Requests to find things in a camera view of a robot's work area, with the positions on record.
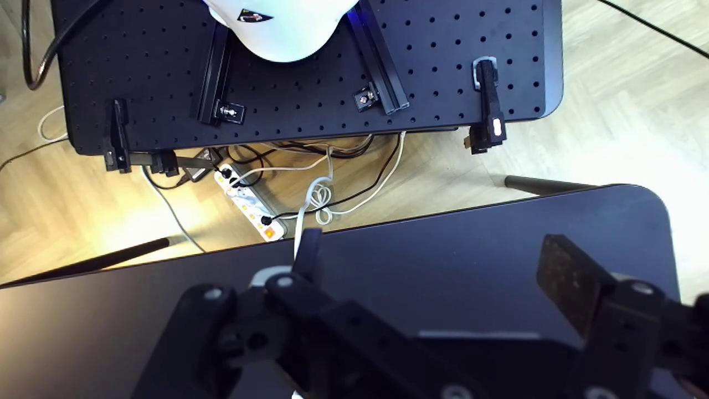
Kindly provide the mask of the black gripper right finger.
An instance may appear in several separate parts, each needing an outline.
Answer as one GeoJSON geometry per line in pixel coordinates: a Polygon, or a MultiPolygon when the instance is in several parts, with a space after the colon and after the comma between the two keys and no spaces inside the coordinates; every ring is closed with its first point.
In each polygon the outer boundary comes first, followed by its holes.
{"type": "Polygon", "coordinates": [[[685,305],[649,282],[617,276],[565,235],[544,237],[537,282],[583,337],[565,386],[572,399],[663,399],[652,389],[656,369],[708,399],[708,298],[685,305]]]}

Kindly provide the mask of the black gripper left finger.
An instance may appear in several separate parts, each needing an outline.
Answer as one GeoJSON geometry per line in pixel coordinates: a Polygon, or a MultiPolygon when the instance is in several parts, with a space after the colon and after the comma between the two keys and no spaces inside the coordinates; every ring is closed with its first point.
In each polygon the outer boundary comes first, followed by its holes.
{"type": "Polygon", "coordinates": [[[229,399],[265,360],[311,399],[475,399],[475,381],[430,346],[316,284],[319,241],[307,232],[292,274],[267,288],[187,288],[132,399],[229,399]]]}

